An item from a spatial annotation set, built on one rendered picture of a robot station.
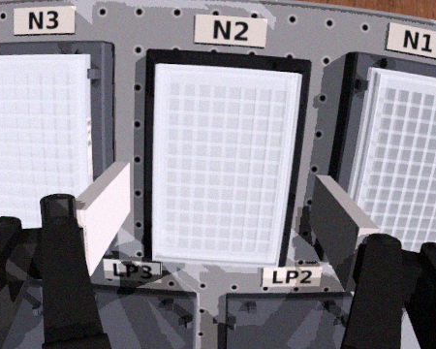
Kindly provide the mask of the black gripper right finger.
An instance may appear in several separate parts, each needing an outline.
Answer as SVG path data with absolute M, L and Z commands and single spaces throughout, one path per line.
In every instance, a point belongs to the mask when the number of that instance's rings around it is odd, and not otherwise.
M 309 224 L 354 292 L 340 349 L 401 349 L 403 301 L 420 349 L 436 349 L 436 242 L 402 249 L 330 175 L 316 174 Z

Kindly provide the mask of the grey perforated base plate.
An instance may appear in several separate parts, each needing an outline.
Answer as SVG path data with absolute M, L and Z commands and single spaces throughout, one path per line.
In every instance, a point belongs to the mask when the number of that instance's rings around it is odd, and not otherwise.
M 14 9 L 76 6 L 76 33 L 14 35 Z M 265 48 L 195 43 L 196 15 L 267 19 Z M 315 175 L 327 175 L 345 58 L 360 51 L 436 65 L 436 58 L 386 49 L 389 23 L 436 32 L 436 20 L 296 0 L 0 0 L 0 43 L 114 43 L 114 162 L 130 162 L 130 212 L 92 284 L 197 293 L 195 349 L 225 349 L 228 293 L 345 292 L 320 261 L 308 219 Z M 105 278 L 104 258 L 143 257 L 146 51 L 181 49 L 292 57 L 312 62 L 296 202 L 286 266 L 322 266 L 320 286 L 263 287 L 264 269 L 162 263 L 162 283 Z

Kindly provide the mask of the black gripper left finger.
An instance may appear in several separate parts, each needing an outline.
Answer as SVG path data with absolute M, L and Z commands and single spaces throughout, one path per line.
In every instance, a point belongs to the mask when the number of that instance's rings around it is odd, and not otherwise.
M 0 349 L 30 280 L 38 279 L 42 349 L 111 349 L 90 276 L 130 212 L 130 163 L 114 162 L 77 198 L 51 194 L 40 207 L 41 228 L 0 217 Z

